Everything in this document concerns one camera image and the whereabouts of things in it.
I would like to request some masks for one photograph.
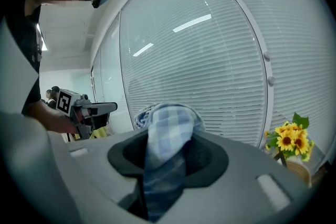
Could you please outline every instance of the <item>ceiling light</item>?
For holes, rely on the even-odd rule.
[[[148,45],[144,46],[141,50],[139,50],[138,52],[136,52],[135,54],[133,54],[133,56],[134,57],[138,56],[139,54],[143,53],[145,50],[149,49],[153,45],[154,45],[153,43],[149,43]]]
[[[177,33],[178,31],[181,31],[187,27],[190,27],[190,26],[193,26],[195,24],[198,24],[198,23],[201,23],[201,22],[204,22],[205,20],[209,20],[211,19],[211,14],[208,14],[208,15],[205,15],[205,16],[202,16],[200,18],[197,18],[197,19],[194,19],[194,20],[191,20],[190,22],[184,24],[184,25],[181,25],[179,27],[176,27],[175,29],[173,29],[173,31],[175,33]]]
[[[40,32],[40,34],[41,34],[41,39],[42,39],[42,50],[48,50],[48,49],[47,49],[47,46],[46,46],[46,44],[45,44],[45,42],[44,42],[44,38],[43,38],[43,36],[42,36],[42,32],[41,32],[40,25],[37,24],[36,27],[37,27],[37,30],[38,30],[38,31]]]

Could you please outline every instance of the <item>blue checkered towel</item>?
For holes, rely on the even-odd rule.
[[[185,105],[152,105],[135,117],[136,127],[148,127],[143,189],[148,219],[156,222],[183,191],[185,159],[182,148],[193,129],[205,130],[200,115]]]

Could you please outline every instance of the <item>ceiling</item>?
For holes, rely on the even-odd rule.
[[[91,2],[41,7],[39,23],[48,50],[43,51],[40,72],[89,68],[93,37],[110,1],[98,9]]]

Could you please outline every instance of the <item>white wall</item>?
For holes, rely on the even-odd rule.
[[[45,93],[52,86],[58,86],[61,89],[87,94],[91,102],[94,102],[93,91],[91,87],[89,69],[68,69],[40,73],[40,90],[42,99]]]

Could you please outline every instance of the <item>plaid cloth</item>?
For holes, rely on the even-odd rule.
[[[149,221],[156,222],[182,194],[185,159],[182,148],[193,129],[205,130],[193,109],[178,103],[152,105],[136,117],[137,128],[148,127],[143,177]]]

